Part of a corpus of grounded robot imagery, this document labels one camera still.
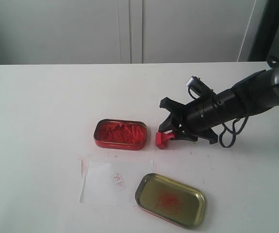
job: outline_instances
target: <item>gold tin lid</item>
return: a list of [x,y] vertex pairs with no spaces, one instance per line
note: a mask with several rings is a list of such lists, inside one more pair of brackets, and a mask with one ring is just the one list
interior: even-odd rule
[[184,228],[201,223],[206,205],[198,189],[155,173],[143,177],[135,200],[143,210]]

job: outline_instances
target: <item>red residue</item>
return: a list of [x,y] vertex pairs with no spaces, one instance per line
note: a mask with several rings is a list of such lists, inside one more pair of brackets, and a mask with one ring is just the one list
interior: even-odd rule
[[146,129],[130,123],[104,122],[99,126],[98,140],[125,144],[139,144],[145,140]]
[[160,209],[171,215],[176,215],[182,208],[179,198],[172,193],[163,192],[159,194],[155,209]]

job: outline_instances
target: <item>white paper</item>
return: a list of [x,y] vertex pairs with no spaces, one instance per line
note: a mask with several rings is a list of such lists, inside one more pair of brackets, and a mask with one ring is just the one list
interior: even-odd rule
[[135,191],[154,162],[89,162],[81,203],[136,206]]

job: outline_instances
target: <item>metal tin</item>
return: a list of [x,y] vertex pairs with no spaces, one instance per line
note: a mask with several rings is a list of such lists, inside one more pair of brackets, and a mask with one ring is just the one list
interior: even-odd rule
[[[137,144],[127,144],[127,143],[116,143],[116,142],[105,142],[99,140],[98,132],[102,124],[105,123],[126,123],[126,124],[135,124],[139,125],[144,129],[144,140],[141,143]],[[145,146],[147,137],[147,126],[140,121],[130,121],[130,120],[112,120],[112,119],[103,119],[98,122],[94,131],[94,141],[96,145],[103,148],[111,148],[111,149],[122,149],[122,150],[140,150]]]
[[198,189],[155,173],[144,176],[135,200],[143,210],[184,228],[198,226],[206,206]]

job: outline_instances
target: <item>white table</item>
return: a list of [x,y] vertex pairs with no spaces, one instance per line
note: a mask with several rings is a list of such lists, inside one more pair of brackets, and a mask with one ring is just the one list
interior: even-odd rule
[[[220,92],[261,69],[266,63],[0,66],[0,233],[188,232],[138,207],[80,204],[85,157],[153,160],[157,173],[199,188],[208,199],[199,232],[279,232],[279,107],[251,117],[230,149],[154,145],[168,115],[160,100],[189,102],[191,75]],[[145,122],[145,148],[97,147],[103,118]]]

